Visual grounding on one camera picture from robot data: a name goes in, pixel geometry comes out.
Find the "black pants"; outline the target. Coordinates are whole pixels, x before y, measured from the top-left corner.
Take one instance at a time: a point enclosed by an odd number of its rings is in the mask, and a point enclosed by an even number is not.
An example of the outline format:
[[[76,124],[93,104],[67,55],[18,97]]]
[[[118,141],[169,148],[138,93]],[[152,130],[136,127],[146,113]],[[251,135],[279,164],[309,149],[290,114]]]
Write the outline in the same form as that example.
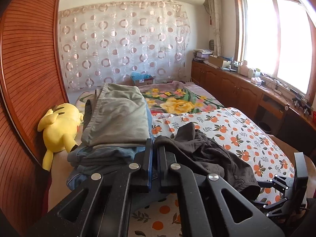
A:
[[[260,194],[261,188],[252,167],[195,129],[192,122],[180,127],[173,139],[158,136],[154,147],[161,146],[175,154],[177,161],[194,173],[203,176],[211,173],[219,175],[248,200],[255,200]]]

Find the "folded blue jeans top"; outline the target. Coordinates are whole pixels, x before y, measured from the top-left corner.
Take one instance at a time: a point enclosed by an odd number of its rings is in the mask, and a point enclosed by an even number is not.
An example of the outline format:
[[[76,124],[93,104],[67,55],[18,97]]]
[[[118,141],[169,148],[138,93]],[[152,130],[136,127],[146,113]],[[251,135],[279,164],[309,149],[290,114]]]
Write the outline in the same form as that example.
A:
[[[151,114],[148,114],[148,122],[151,124]],[[89,171],[94,167],[110,167],[115,170],[118,166],[130,163],[136,153],[144,151],[144,146],[118,147],[118,146],[94,146],[81,144],[68,154],[68,162],[82,171]]]

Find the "floral pink blanket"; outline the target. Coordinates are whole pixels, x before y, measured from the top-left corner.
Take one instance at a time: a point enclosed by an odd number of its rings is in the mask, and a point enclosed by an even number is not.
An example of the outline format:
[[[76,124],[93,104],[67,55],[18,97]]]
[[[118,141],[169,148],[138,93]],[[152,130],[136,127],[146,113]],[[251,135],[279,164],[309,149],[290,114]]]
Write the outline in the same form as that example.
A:
[[[294,177],[293,147],[266,134],[246,114],[236,108],[224,108],[214,96],[193,83],[159,84],[139,87],[153,116],[152,134],[172,138],[178,128],[194,123],[224,149],[248,163],[257,180],[274,175]],[[66,180],[73,167],[63,150],[54,154],[51,168],[52,183],[48,192],[48,209],[52,209],[70,190]]]

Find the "folded beige pants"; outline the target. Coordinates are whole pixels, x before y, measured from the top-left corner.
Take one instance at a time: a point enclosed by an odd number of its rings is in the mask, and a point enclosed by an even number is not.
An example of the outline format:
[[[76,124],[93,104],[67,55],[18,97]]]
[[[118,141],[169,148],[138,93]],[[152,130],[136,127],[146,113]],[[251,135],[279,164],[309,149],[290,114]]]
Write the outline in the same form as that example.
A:
[[[149,113],[138,87],[105,83],[86,102],[81,142],[89,147],[144,146],[150,138]]]

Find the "long wooden sideboard cabinet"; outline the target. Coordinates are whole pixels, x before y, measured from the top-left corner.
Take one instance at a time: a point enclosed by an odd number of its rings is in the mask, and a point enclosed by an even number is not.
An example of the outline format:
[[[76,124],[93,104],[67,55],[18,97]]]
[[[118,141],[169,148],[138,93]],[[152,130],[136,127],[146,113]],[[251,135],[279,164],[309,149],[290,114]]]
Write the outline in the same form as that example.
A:
[[[196,61],[192,61],[191,79],[223,105],[241,110],[272,134],[315,137],[315,124],[311,119],[303,117],[289,99],[277,95],[276,91],[256,86],[237,73]]]

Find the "yellow pikachu plush toy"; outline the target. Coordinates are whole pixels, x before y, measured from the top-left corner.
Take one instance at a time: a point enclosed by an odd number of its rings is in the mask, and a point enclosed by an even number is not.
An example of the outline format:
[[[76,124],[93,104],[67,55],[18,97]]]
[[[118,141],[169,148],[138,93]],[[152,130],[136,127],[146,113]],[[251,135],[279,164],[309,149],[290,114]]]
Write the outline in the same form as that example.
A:
[[[78,145],[75,137],[79,131],[84,115],[70,103],[63,103],[49,109],[40,119],[38,132],[43,135],[46,153],[42,161],[42,168],[51,170],[54,154],[66,150],[70,153]]]

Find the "blue item in box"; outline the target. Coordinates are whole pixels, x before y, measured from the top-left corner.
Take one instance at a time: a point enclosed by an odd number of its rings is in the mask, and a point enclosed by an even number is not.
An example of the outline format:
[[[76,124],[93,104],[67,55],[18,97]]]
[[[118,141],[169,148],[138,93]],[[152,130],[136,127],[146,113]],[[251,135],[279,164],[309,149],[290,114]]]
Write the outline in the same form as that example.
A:
[[[152,85],[155,79],[155,77],[150,74],[142,74],[138,72],[132,72],[130,78],[133,84],[137,87]]]

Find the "cardboard box on sideboard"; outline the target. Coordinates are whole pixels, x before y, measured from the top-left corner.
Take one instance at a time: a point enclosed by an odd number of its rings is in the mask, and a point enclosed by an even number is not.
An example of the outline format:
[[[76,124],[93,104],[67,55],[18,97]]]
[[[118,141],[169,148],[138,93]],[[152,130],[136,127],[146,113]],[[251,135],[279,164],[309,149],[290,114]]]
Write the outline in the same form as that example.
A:
[[[227,68],[230,65],[230,61],[225,60],[222,57],[215,57],[215,56],[209,56],[208,62],[220,68]]]

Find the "stack of papers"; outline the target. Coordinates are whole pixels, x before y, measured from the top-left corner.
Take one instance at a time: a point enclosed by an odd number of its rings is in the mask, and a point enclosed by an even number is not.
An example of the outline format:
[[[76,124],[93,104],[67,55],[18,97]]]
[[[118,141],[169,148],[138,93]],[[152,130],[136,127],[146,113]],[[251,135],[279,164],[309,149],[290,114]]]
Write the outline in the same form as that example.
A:
[[[213,54],[213,50],[194,49],[193,51],[195,60],[208,60],[209,56]]]

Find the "pink circle pattern curtain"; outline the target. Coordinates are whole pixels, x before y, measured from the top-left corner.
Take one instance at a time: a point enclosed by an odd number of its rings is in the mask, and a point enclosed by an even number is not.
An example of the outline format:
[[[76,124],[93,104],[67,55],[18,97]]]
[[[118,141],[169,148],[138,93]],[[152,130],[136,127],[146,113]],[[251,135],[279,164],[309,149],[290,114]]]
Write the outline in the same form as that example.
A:
[[[186,78],[190,23],[171,0],[122,1],[76,7],[58,14],[58,45],[65,86],[88,90],[137,75]]]

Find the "wooden louvered wardrobe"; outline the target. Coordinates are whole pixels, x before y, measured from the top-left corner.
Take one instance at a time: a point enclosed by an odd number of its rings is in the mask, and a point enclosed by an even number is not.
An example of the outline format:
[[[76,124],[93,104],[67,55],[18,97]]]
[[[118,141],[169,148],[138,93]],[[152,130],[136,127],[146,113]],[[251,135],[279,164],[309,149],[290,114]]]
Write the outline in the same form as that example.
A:
[[[37,125],[68,101],[57,51],[59,0],[1,0],[1,222],[23,236],[46,212]]]

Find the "window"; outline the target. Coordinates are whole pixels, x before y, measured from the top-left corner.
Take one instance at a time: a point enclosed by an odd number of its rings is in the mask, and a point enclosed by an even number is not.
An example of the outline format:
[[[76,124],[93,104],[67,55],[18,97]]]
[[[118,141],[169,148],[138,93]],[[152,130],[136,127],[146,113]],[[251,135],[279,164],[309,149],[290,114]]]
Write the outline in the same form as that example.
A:
[[[235,0],[235,57],[248,67],[315,95],[315,27],[298,0]]]

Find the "beige window drape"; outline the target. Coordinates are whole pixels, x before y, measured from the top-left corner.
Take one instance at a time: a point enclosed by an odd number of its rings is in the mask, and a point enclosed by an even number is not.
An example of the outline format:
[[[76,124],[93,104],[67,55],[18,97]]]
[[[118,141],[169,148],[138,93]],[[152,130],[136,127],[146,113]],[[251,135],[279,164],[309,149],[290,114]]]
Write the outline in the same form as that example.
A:
[[[222,6],[221,0],[208,0],[211,13],[211,25],[213,26],[214,35],[214,55],[222,56],[221,40],[221,23],[222,23]]]

